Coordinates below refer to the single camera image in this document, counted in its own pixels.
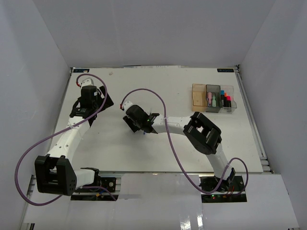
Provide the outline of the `pink translucent correction tape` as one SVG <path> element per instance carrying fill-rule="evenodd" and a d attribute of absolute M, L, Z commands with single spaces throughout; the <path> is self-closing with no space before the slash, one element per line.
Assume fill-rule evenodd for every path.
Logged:
<path fill-rule="evenodd" d="M 211 107 L 212 105 L 212 93 L 207 92 L 207 102 L 208 102 L 208 107 Z"/>

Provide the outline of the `green translucent correction tape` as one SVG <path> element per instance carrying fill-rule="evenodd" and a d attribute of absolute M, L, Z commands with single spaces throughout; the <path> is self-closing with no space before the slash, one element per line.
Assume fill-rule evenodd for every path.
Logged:
<path fill-rule="evenodd" d="M 214 95 L 212 96 L 212 107 L 216 107 L 216 98 Z"/>

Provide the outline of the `blue cap black highlighter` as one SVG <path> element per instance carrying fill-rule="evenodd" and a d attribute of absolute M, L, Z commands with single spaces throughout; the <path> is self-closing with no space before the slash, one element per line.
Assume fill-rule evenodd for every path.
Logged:
<path fill-rule="evenodd" d="M 220 98 L 221 98 L 221 106 L 222 107 L 226 107 L 225 92 L 224 92 L 224 90 L 220 91 Z"/>

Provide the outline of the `orange cap black highlighter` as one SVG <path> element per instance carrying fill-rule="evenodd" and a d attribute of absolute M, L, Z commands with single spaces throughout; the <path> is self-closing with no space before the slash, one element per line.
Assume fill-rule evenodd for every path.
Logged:
<path fill-rule="evenodd" d="M 230 107 L 229 96 L 226 92 L 224 93 L 224 107 Z"/>

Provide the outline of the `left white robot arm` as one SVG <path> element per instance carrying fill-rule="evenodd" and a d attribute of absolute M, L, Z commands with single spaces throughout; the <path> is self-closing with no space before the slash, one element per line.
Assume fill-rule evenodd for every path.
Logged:
<path fill-rule="evenodd" d="M 68 130 L 63 132 L 53 148 L 45 156 L 35 160 L 35 175 L 41 193 L 71 196 L 74 191 L 86 186 L 90 191 L 101 187 L 101 179 L 95 168 L 73 169 L 72 159 L 83 135 L 96 119 L 95 112 L 113 106 L 104 86 L 83 86 L 81 96 L 72 106 Z"/>

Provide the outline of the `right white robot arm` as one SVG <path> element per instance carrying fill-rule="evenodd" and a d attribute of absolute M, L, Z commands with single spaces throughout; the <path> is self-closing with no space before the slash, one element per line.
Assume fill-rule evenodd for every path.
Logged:
<path fill-rule="evenodd" d="M 190 117 L 165 117 L 159 113 L 147 114 L 140 106 L 126 101 L 121 110 L 125 112 L 123 120 L 133 132 L 184 135 L 193 147 L 206 155 L 209 160 L 217 187 L 228 191 L 234 185 L 235 170 L 228 164 L 222 148 L 221 130 L 204 114 L 195 112 Z"/>

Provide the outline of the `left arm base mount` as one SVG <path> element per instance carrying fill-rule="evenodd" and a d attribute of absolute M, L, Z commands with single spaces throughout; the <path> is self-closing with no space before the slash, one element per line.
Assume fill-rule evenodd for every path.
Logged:
<path fill-rule="evenodd" d="M 117 201 L 119 188 L 116 177 L 98 177 L 92 184 L 75 190 L 72 201 Z"/>

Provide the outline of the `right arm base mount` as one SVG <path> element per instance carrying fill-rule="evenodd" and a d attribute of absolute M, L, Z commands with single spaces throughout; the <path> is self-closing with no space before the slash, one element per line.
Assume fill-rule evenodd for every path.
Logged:
<path fill-rule="evenodd" d="M 214 188 L 216 180 L 213 176 L 200 177 L 200 186 L 202 190 L 211 190 Z M 245 190 L 238 195 L 244 188 L 244 181 L 242 176 L 235 176 L 229 188 L 220 188 L 213 194 L 201 194 L 201 201 L 203 204 L 211 203 L 246 203 L 247 196 Z"/>

